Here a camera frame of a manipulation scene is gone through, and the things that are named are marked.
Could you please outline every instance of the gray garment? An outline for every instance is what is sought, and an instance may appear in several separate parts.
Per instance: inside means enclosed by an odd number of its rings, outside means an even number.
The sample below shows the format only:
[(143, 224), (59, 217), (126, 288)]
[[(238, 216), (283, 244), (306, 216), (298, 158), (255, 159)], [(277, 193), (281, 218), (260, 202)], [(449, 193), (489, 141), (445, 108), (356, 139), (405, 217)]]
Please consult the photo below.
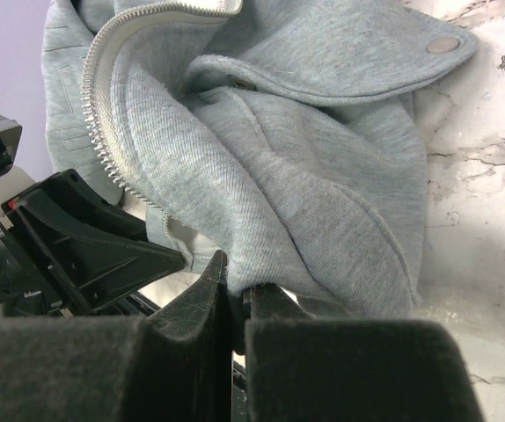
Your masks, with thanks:
[[(80, 66), (83, 21), (97, 31), (132, 3), (87, 0), (82, 20), (68, 0), (51, 6), (50, 130), (82, 119), (62, 88), (79, 79), (68, 84), (59, 69)], [(455, 50), (428, 53), (446, 37)], [(127, 181), (228, 253), (234, 294), (273, 282), (349, 313), (404, 316), (418, 302), (426, 195), (411, 92), (476, 47), (467, 31), (392, 0), (250, 0), (224, 24), (141, 30), (106, 93)], [(52, 157), (78, 168), (91, 152), (79, 160), (60, 136), (48, 137)], [(103, 180), (87, 179), (116, 194)], [(173, 245), (153, 213), (150, 238)]]

